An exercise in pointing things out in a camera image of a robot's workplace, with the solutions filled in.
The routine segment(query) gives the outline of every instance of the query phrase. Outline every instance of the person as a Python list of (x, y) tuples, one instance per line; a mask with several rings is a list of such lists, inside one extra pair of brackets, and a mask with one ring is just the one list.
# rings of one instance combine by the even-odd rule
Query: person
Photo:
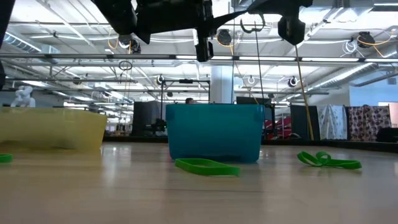
[(193, 98), (185, 99), (185, 104), (194, 104)]

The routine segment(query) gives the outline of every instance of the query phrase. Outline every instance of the plastic bin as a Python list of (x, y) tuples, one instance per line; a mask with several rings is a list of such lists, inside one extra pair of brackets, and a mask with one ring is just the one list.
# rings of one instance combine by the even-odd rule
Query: plastic bin
[(262, 105), (167, 105), (170, 156), (256, 162), (264, 116)]
[(106, 116), (66, 108), (0, 108), (0, 143), (100, 152)]

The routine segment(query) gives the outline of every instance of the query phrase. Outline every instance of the hook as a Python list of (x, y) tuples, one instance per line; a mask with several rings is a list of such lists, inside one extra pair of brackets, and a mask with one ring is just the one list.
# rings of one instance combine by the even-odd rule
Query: hook
[(261, 21), (262, 21), (262, 27), (259, 29), (257, 29), (257, 28), (252, 28), (251, 30), (245, 29), (243, 26), (243, 21), (241, 19), (241, 28), (242, 28), (243, 32), (245, 32), (247, 34), (251, 34), (253, 31), (260, 32), (261, 30), (263, 30), (263, 28), (266, 26), (266, 20), (264, 19), (263, 14), (259, 14), (259, 16), (261, 17)]

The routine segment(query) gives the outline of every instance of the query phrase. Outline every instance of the floral curtain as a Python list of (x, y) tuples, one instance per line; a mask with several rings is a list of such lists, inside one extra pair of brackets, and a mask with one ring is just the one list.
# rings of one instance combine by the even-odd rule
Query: floral curtain
[(390, 128), (388, 106), (362, 106), (348, 108), (350, 141), (376, 141), (381, 128)]

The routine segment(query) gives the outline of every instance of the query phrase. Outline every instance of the white pillar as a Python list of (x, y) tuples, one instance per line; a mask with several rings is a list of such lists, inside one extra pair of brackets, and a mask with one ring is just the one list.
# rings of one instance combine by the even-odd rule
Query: white pillar
[(210, 103), (232, 103), (232, 66), (212, 66), (210, 80)]

